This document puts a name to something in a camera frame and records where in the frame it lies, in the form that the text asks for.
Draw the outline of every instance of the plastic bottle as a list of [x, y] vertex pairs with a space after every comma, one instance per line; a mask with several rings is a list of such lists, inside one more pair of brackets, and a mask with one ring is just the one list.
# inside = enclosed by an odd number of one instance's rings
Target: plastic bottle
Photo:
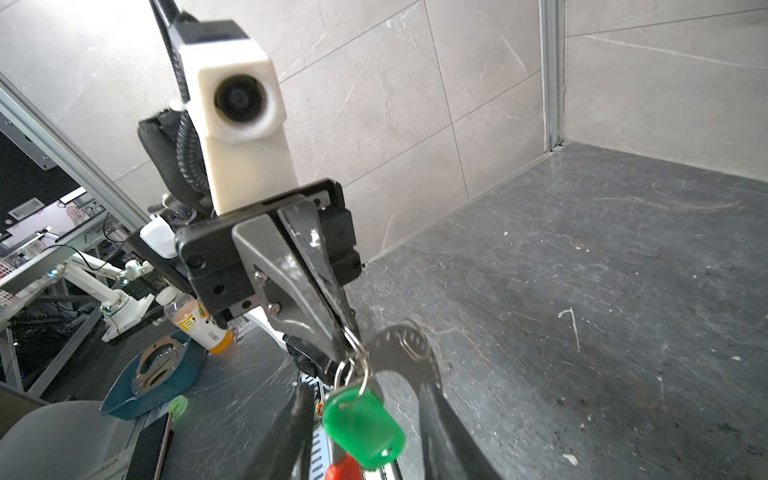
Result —
[[191, 295], [167, 286], [156, 297], [165, 317], [211, 353], [221, 353], [232, 343], [229, 330], [220, 328]]

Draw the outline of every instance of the blue plastic basket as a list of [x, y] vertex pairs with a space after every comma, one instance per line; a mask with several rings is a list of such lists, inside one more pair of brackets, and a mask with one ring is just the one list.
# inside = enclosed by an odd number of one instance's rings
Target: blue plastic basket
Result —
[[123, 420], [133, 420], [156, 406], [171, 401], [175, 396], [181, 394], [192, 385], [197, 378], [197, 374], [200, 373], [200, 367], [203, 365], [207, 351], [181, 330], [171, 334], [171, 336], [181, 343], [189, 341], [176, 369], [151, 390], [136, 394], [133, 390], [133, 382], [136, 376], [136, 368], [138, 368], [139, 361], [141, 360], [141, 353], [139, 353], [123, 369], [109, 390], [107, 398], [101, 403], [100, 411], [102, 415], [112, 415]]

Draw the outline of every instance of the green key tag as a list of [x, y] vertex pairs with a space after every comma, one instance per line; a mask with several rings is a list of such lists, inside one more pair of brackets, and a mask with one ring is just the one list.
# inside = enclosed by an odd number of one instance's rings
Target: green key tag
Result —
[[365, 470], [394, 462], [406, 446], [406, 434], [367, 389], [358, 396], [359, 383], [333, 393], [323, 406], [328, 436]]

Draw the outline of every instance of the gray wall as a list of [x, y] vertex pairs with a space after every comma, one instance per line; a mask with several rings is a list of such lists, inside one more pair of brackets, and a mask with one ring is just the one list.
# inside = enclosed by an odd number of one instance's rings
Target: gray wall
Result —
[[[177, 95], [145, 0], [0, 0], [0, 68], [140, 206], [136, 122]], [[544, 153], [538, 0], [179, 0], [275, 61], [303, 183], [345, 186], [368, 259]]]
[[566, 136], [768, 180], [768, 0], [568, 0]]

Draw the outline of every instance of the black phone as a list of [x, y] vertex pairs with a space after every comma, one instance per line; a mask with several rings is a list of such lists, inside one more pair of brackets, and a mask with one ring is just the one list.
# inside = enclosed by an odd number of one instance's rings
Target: black phone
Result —
[[160, 480], [163, 460], [173, 436], [170, 418], [170, 413], [166, 413], [141, 431], [125, 480]]

